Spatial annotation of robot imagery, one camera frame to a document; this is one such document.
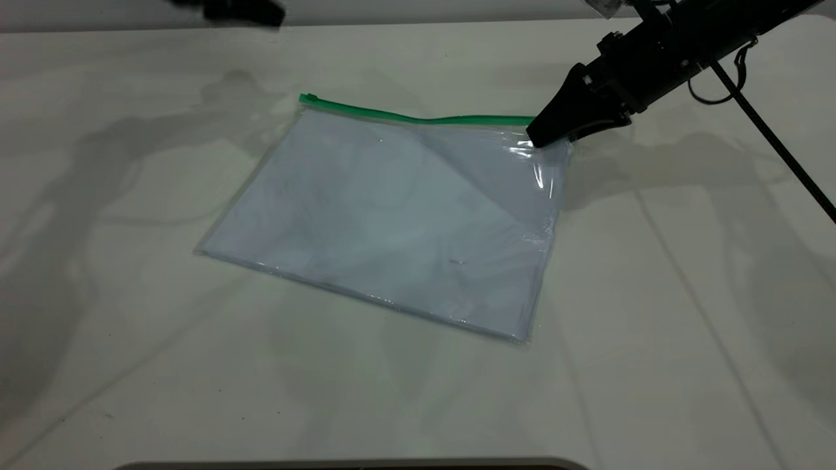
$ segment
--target zipper seal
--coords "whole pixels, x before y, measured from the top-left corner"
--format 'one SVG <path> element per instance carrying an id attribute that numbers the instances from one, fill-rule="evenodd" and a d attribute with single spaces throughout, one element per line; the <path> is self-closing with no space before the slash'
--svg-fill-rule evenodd
<path id="1" fill-rule="evenodd" d="M 389 111 L 360 108 L 359 106 L 344 105 L 328 100 L 321 100 L 317 95 L 303 93 L 299 95 L 299 103 L 338 111 L 349 115 L 357 115 L 378 120 L 396 120 L 410 124 L 453 124 L 453 125 L 519 125 L 528 126 L 534 120 L 533 116 L 500 116 L 500 115 L 463 115 L 448 116 L 435 119 L 422 119 L 390 113 Z"/>

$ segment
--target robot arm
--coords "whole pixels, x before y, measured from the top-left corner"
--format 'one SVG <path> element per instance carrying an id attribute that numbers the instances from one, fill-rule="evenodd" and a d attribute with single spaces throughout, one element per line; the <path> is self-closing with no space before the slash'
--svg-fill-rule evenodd
<path id="1" fill-rule="evenodd" d="M 278 28 L 284 21 L 284 8 L 271 0 L 167 0 L 180 8 L 202 9 L 213 23 L 248 23 Z"/>
<path id="2" fill-rule="evenodd" d="M 534 145 L 546 146 L 630 124 L 654 101 L 711 62 L 755 40 L 822 0 L 634 0 L 644 20 L 627 34 L 610 33 L 600 57 L 577 64 L 563 88 L 528 127 Z M 611 16 L 621 0 L 588 0 Z M 663 13 L 657 5 L 670 4 Z"/>

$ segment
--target plastic zipper bag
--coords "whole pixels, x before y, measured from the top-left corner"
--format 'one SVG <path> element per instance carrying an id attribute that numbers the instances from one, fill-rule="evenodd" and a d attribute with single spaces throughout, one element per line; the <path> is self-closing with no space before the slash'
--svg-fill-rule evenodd
<path id="1" fill-rule="evenodd" d="M 199 253 L 525 340 L 569 145 L 532 118 L 307 104 Z"/>

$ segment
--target white tabletop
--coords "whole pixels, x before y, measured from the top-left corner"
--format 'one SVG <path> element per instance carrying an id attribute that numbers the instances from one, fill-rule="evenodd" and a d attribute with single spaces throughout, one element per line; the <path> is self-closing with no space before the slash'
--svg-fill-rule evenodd
<path id="1" fill-rule="evenodd" d="M 0 469 L 832 468 L 836 227 L 734 104 L 580 142 L 529 345 L 192 254 L 300 92 L 532 115 L 636 23 L 0 36 Z M 831 197 L 835 43 L 783 25 L 745 89 Z"/>

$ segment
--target wire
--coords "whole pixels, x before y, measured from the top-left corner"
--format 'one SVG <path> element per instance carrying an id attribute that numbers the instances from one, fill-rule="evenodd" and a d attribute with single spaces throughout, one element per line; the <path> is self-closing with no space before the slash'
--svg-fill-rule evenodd
<path id="1" fill-rule="evenodd" d="M 749 44 L 743 46 L 739 51 L 737 51 L 737 56 L 734 58 L 735 67 L 737 67 L 737 90 L 742 91 L 743 85 L 746 84 L 746 54 L 749 52 L 749 49 L 755 47 L 757 45 L 757 38 L 754 38 Z M 688 79 L 688 91 L 691 92 L 691 96 L 694 97 L 694 100 L 699 101 L 704 105 L 722 105 L 728 101 L 734 99 L 734 95 L 729 94 L 726 98 L 722 100 L 707 100 L 702 98 L 696 94 L 694 91 L 694 87 L 691 86 L 691 79 Z"/>
<path id="2" fill-rule="evenodd" d="M 676 4 L 676 0 L 668 0 L 668 4 L 670 5 L 670 9 L 674 12 L 674 14 L 678 13 L 678 5 Z M 691 36 L 691 39 L 694 41 L 694 44 L 699 49 L 700 54 L 703 56 L 703 59 L 708 61 L 711 65 L 711 69 L 714 70 L 714 73 L 720 79 L 720 81 L 726 86 L 726 89 L 729 90 L 731 93 L 731 97 L 740 105 L 743 112 L 746 113 L 746 116 L 752 121 L 752 123 L 757 127 L 761 134 L 767 139 L 769 145 L 772 146 L 773 149 L 778 153 L 781 157 L 781 160 L 784 160 L 784 163 L 787 164 L 789 169 L 793 172 L 793 174 L 798 178 L 801 184 L 804 185 L 804 188 L 810 193 L 810 196 L 818 202 L 819 206 L 824 210 L 825 213 L 828 214 L 830 220 L 833 223 L 836 223 L 836 207 L 833 206 L 833 203 L 828 199 L 827 195 L 818 187 L 813 178 L 804 170 L 800 163 L 795 159 L 792 153 L 784 146 L 783 142 L 778 139 L 778 136 L 772 132 L 772 129 L 769 128 L 769 125 L 761 118 L 761 116 L 755 111 L 755 108 L 749 103 L 749 100 L 743 96 L 743 93 L 739 90 L 739 88 L 735 85 L 732 81 L 732 78 L 726 73 L 726 71 L 720 66 L 717 60 L 714 58 L 714 55 L 711 54 L 708 49 L 706 48 L 705 44 L 700 40 L 699 36 L 696 33 L 691 31 L 687 25 L 683 24 L 682 27 L 688 32 Z"/>

